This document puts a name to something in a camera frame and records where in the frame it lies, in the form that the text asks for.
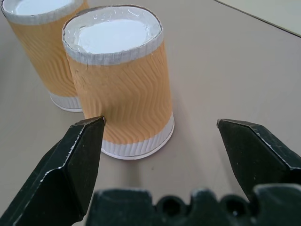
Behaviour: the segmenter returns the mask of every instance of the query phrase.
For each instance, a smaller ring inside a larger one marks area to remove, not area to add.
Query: beige tabletop
[[[152,192],[154,202],[166,194],[188,202],[198,188],[210,188],[219,198],[243,195],[218,118],[262,124],[301,154],[301,38],[213,0],[130,3],[148,7],[163,23],[175,130],[159,152],[139,161],[102,154],[96,190],[141,187]],[[46,151],[83,118],[51,102],[1,15],[0,214]]]

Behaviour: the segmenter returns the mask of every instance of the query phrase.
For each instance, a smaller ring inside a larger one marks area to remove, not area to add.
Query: rolled paper rim
[[[83,51],[79,51],[79,50],[72,48],[67,43],[67,41],[65,40],[65,35],[66,35],[65,29],[68,26],[70,21],[72,21],[73,19],[75,19],[83,14],[86,14],[86,13],[89,13],[92,11],[100,10],[103,8],[113,8],[113,7],[134,7],[134,8],[139,8],[139,9],[148,11],[155,17],[155,19],[158,22],[158,25],[160,27],[158,34],[156,36],[152,37],[149,41],[147,41],[146,43],[144,43],[141,46],[131,48],[128,50],[123,50],[120,52],[114,52],[114,53],[95,54],[95,53],[83,52]],[[79,63],[87,64],[87,65],[118,65],[121,63],[126,63],[126,62],[129,62],[132,60],[142,58],[142,57],[152,53],[153,51],[155,51],[162,44],[163,39],[164,39],[164,34],[163,34],[163,26],[162,26],[161,21],[149,9],[138,6],[138,5],[121,4],[121,5],[111,5],[111,6],[100,6],[100,7],[89,8],[89,9],[80,11],[75,16],[73,16],[70,20],[68,20],[65,23],[65,25],[63,26],[62,39],[63,39],[63,45],[64,45],[66,53],[73,60],[75,60]]]
[[[71,3],[47,13],[36,15],[18,15],[5,9],[4,2],[6,1],[18,0],[1,0],[1,10],[8,21],[21,25],[41,25],[59,20],[60,18],[74,12],[84,3],[84,0],[72,0]]]

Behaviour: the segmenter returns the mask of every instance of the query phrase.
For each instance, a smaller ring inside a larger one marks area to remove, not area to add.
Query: table surface
[[[170,141],[148,158],[121,161],[103,154],[95,189],[145,188],[154,203],[166,194],[189,202],[191,190],[200,188],[212,189],[219,198],[243,195],[216,127],[218,118],[262,124],[301,154],[299,37],[213,0],[131,3],[148,7],[163,23],[175,130]],[[84,116],[62,111],[51,102],[0,17],[2,214],[45,152]]]

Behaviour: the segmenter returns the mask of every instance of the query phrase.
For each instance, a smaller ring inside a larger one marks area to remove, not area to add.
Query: paper cup
[[[85,0],[1,0],[1,9],[58,107],[81,111],[62,44],[64,23]]]
[[[149,10],[87,9],[63,28],[63,44],[86,118],[106,118],[102,151],[140,159],[174,129],[163,28]]]

